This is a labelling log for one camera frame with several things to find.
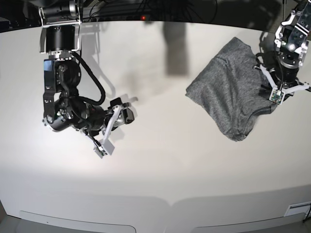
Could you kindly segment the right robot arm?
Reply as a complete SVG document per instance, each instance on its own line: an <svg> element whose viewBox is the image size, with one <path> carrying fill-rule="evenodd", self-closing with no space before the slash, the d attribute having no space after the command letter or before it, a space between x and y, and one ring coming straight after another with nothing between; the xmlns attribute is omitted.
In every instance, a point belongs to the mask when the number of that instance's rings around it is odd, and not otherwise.
<svg viewBox="0 0 311 233"><path fill-rule="evenodd" d="M114 145L111 132L134 121L131 104L116 98L105 110L101 107L106 92L90 67L78 53L81 51L80 28L83 3L80 0L44 1L38 8L42 31L39 51L44 60L43 120L54 132L69 127L88 137L100 156L111 155ZM100 91L100 99L80 96L78 85L81 68L87 72Z"/></svg>

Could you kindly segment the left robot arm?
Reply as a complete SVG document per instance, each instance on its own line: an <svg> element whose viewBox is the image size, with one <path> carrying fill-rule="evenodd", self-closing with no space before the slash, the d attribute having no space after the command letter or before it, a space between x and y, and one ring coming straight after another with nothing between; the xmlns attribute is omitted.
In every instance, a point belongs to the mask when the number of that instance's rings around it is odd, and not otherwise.
<svg viewBox="0 0 311 233"><path fill-rule="evenodd" d="M258 62L253 69L263 73L271 87L269 100L281 105L297 91L311 90L297 74L307 55L311 33L311 2L301 0L282 21L275 32L274 49L261 56L266 63Z"/></svg>

